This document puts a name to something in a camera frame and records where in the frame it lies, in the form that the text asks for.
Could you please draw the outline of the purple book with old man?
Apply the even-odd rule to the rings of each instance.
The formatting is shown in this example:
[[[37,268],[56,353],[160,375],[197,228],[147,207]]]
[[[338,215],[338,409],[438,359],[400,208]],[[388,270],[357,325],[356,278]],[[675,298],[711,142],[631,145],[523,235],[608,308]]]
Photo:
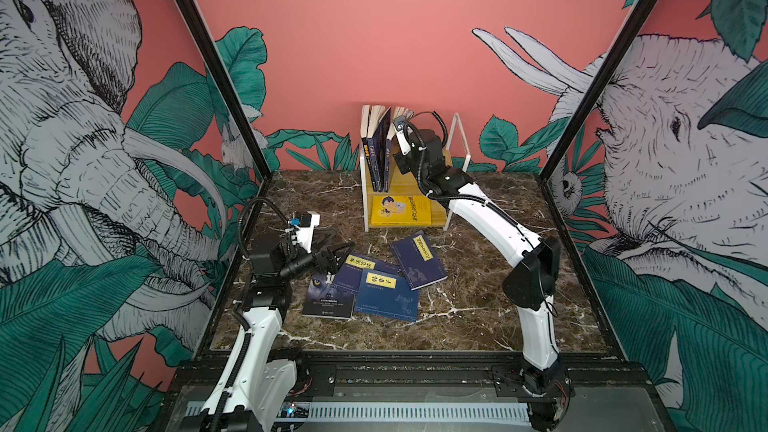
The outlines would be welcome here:
[[[377,161],[379,166],[379,179],[380,179],[380,190],[378,192],[383,192],[382,191],[382,182],[383,182],[382,169],[383,169],[384,156],[386,152],[386,135],[389,129],[390,107],[385,105],[374,105],[374,106],[378,107],[378,112],[379,112],[379,123],[376,129],[375,138],[374,138],[374,146],[376,149]]]

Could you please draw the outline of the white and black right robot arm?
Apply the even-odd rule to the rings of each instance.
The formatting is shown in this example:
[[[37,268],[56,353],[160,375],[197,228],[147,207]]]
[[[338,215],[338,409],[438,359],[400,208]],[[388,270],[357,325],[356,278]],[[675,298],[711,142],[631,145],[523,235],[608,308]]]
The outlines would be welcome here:
[[[564,368],[554,330],[554,295],[561,247],[554,238],[529,230],[485,194],[460,168],[449,166],[442,140],[431,130],[408,124],[396,133],[394,154],[420,192],[461,217],[486,238],[512,267],[502,290],[515,305],[523,336],[521,378],[526,392],[543,397],[564,389]]]

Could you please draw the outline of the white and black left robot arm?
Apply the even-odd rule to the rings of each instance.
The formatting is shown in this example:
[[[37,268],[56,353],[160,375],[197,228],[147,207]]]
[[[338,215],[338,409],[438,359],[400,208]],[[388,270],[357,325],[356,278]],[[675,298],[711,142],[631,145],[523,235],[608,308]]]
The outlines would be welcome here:
[[[291,281],[310,271],[338,272],[353,242],[329,247],[297,235],[261,238],[246,250],[251,266],[244,297],[233,315],[235,345],[200,412],[182,431],[270,431],[300,377],[300,354],[273,350],[292,302]]]

